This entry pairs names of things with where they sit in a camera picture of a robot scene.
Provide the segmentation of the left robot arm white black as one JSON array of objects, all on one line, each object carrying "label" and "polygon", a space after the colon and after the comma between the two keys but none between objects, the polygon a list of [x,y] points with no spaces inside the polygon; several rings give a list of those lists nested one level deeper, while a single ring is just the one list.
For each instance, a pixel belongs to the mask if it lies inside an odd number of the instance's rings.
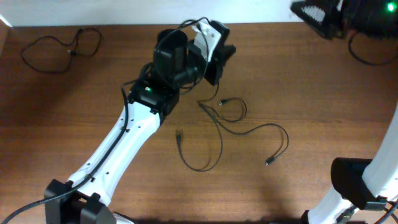
[{"label": "left robot arm white black", "polygon": [[123,92],[122,113],[94,154],[66,182],[45,189],[45,221],[58,223],[131,223],[109,204],[118,183],[144,143],[177,105],[182,89],[202,80],[217,85],[235,53],[229,29],[213,21],[194,26],[189,40],[182,29],[163,30],[153,60]]}]

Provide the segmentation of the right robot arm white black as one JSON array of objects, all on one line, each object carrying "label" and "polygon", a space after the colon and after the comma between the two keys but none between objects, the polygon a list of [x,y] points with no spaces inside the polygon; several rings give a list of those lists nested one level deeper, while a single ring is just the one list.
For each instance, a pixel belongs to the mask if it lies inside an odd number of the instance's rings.
[{"label": "right robot arm white black", "polygon": [[[290,10],[328,40],[345,39],[359,62],[372,65],[352,48],[358,34],[374,39],[397,38],[397,1],[293,1]],[[331,162],[331,187],[302,223],[355,223],[359,212],[379,212],[375,223],[397,221],[397,114],[373,155],[338,156]]]}]

